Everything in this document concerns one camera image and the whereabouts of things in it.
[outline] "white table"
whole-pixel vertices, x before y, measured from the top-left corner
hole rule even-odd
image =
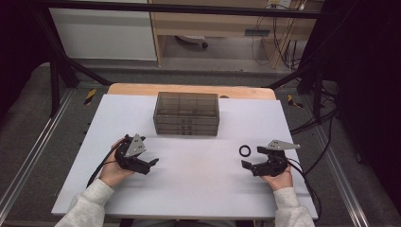
[[[116,188],[106,214],[118,218],[273,218],[277,209],[267,183],[241,166],[266,162],[256,152],[278,139],[292,143],[280,101],[219,100],[218,136],[157,135],[153,124],[156,96],[105,95],[91,128],[64,183],[52,213],[67,212],[72,198],[82,192],[111,145],[125,134],[146,136],[144,161],[159,158],[148,175],[134,174]],[[252,154],[239,155],[248,145]],[[298,161],[294,149],[288,158]],[[292,170],[298,199],[317,217],[315,206],[299,173]]]

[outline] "o-ring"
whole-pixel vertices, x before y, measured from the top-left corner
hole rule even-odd
[[[242,149],[243,148],[247,148],[248,149],[248,153],[242,153]],[[248,146],[248,145],[242,145],[241,147],[239,147],[239,154],[242,156],[242,157],[248,157],[248,156],[250,156],[251,155],[251,148]]]

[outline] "plastic storage box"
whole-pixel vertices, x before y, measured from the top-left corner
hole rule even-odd
[[[158,134],[218,135],[218,95],[160,92],[153,121]]]

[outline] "white sleeve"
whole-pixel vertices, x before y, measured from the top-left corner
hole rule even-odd
[[[114,190],[96,179],[71,202],[68,213],[56,226],[103,226],[104,204]]]
[[[315,226],[309,211],[298,202],[293,187],[282,188],[273,193],[278,207],[275,217],[275,226]]]

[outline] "hand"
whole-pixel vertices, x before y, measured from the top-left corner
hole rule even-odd
[[[112,148],[118,144],[122,139],[118,140]],[[114,155],[116,152],[117,148],[112,152],[112,154],[109,156],[109,158],[106,160],[105,165],[103,166],[101,172],[100,172],[100,177],[99,179],[107,184],[110,187],[115,187],[124,179],[128,178],[130,175],[132,175],[134,172],[129,171],[126,169],[122,169],[119,165],[118,162],[115,160]]]
[[[264,181],[269,183],[271,189],[276,191],[278,189],[282,189],[285,187],[293,187],[292,182],[292,174],[291,174],[291,166],[288,166],[282,174],[279,174],[275,177],[272,176],[262,176]]]

